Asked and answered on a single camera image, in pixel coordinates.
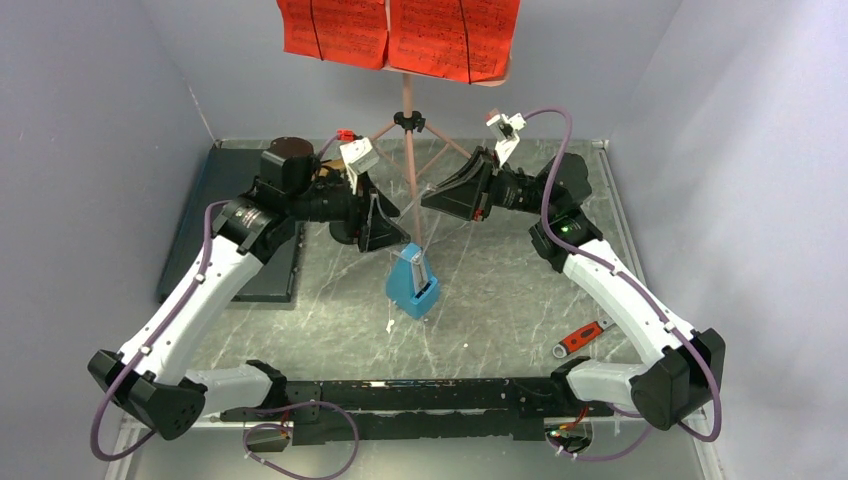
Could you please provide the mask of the blue metronome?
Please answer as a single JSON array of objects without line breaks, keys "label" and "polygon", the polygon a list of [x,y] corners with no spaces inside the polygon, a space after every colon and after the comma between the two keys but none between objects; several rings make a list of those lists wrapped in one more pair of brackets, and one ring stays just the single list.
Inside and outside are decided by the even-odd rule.
[{"label": "blue metronome", "polygon": [[385,294],[404,313],[421,320],[439,300],[441,283],[425,251],[416,243],[392,252],[394,263],[385,283]]}]

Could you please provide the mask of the clear plastic metronome cover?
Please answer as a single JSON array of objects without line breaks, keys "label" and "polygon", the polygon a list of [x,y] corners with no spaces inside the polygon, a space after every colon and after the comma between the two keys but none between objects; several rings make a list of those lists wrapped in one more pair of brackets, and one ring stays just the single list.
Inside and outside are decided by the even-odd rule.
[{"label": "clear plastic metronome cover", "polygon": [[391,246],[388,249],[390,256],[398,257],[410,243],[418,245],[424,254],[429,256],[429,250],[440,225],[442,214],[437,210],[423,207],[421,200],[426,194],[435,190],[435,184],[427,183],[400,211],[401,215],[395,222],[409,234],[410,239]]}]

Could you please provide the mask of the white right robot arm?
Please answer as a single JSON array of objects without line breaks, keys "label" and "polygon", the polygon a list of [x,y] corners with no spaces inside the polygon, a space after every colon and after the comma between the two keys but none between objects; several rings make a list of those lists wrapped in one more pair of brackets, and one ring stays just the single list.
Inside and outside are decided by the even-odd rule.
[{"label": "white right robot arm", "polygon": [[421,204],[465,221],[483,221],[495,207],[547,220],[528,231],[536,254],[601,307],[640,359],[571,363],[551,388],[553,406],[574,415],[588,402],[604,402],[668,430],[719,392],[726,344],[714,329],[699,331],[673,314],[634,277],[583,212],[591,193],[586,162],[577,154],[564,153],[530,175],[479,148],[458,172],[429,188]]}]

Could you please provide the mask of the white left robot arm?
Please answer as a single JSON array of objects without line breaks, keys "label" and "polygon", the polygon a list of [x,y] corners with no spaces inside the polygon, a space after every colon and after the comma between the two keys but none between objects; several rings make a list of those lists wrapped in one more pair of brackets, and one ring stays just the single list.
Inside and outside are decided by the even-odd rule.
[{"label": "white left robot arm", "polygon": [[200,251],[159,310],[119,350],[101,350],[89,362],[107,401],[166,440],[213,413],[243,408],[272,420],[285,411],[287,380],[270,365],[249,360],[197,371],[190,363],[234,296],[302,224],[324,223],[363,253],[409,238],[398,208],[369,177],[378,160],[370,139],[342,144],[339,164],[290,146],[287,138],[274,141],[251,186],[207,209]]}]

